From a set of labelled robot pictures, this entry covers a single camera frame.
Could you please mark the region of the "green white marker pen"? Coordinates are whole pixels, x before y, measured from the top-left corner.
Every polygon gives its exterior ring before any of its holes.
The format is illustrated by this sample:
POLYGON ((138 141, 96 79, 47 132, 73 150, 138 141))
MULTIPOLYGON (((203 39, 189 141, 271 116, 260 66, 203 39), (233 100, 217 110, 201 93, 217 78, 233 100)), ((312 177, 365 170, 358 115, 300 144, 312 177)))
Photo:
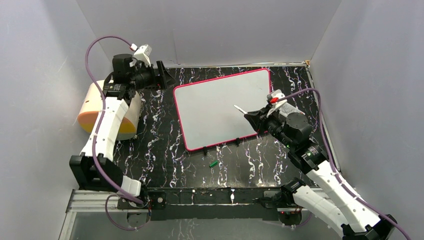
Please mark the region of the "green white marker pen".
POLYGON ((233 105, 239 112, 241 112, 243 115, 246 115, 248 112, 243 110, 241 107, 239 107, 238 105, 233 105))

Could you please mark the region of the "pink framed whiteboard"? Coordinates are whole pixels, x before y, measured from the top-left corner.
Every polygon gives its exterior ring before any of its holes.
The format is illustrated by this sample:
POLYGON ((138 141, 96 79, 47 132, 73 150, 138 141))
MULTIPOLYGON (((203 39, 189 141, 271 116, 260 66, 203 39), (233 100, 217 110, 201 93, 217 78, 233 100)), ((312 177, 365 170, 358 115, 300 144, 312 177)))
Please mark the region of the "pink framed whiteboard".
POLYGON ((271 73, 260 68, 229 76, 188 83, 174 88, 173 97, 185 148, 197 151, 255 136, 244 115, 267 104, 271 73))

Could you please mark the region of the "green marker cap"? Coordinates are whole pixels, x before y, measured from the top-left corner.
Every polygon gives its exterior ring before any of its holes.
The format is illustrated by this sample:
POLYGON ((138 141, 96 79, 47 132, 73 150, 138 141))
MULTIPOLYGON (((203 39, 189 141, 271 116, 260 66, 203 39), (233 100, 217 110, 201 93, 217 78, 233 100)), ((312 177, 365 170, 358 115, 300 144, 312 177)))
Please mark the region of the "green marker cap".
POLYGON ((219 161, 218 160, 216 160, 216 161, 214 161, 214 162, 212 162, 210 165, 209 165, 209 167, 210 168, 213 168, 213 167, 215 167, 216 165, 218 165, 219 164, 219 161))

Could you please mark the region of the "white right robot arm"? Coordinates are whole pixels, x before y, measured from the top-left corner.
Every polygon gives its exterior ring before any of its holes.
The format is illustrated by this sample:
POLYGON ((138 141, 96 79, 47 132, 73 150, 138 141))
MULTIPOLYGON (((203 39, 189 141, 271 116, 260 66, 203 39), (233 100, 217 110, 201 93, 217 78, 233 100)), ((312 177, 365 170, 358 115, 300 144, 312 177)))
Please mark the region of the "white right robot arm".
POLYGON ((343 240, 387 240, 394 231, 395 219, 379 215, 362 203, 358 194, 350 195, 350 186, 336 174, 327 152, 310 139, 312 126, 307 117, 292 112, 286 117, 268 108, 244 113, 244 118, 257 133, 269 133, 288 149, 288 157, 328 198, 315 193, 304 181, 293 178, 281 187, 276 200, 288 207, 301 206, 321 219, 343 240))

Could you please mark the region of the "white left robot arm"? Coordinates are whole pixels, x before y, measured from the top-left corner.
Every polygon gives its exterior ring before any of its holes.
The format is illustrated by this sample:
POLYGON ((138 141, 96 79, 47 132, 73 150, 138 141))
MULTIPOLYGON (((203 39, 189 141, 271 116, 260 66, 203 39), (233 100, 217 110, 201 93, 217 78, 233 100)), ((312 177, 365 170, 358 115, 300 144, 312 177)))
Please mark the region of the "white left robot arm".
POLYGON ((85 146, 78 155, 71 156, 69 166, 80 189, 115 192, 135 207, 144 208, 149 194, 142 182, 126 176, 114 163, 115 142, 136 93, 166 90, 176 81, 161 60, 148 65, 129 53, 115 55, 112 69, 103 86, 94 82, 101 109, 85 146))

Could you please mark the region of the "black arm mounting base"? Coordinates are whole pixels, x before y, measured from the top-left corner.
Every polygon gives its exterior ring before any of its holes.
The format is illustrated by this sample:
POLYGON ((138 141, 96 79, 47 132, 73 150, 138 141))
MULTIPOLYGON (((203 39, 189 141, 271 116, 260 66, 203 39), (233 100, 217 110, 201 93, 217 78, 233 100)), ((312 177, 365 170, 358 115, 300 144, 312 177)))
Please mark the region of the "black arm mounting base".
POLYGON ((180 219, 261 219, 298 225, 303 207, 295 205, 280 187, 145 188, 143 204, 118 201, 120 210, 151 211, 153 221, 180 219))

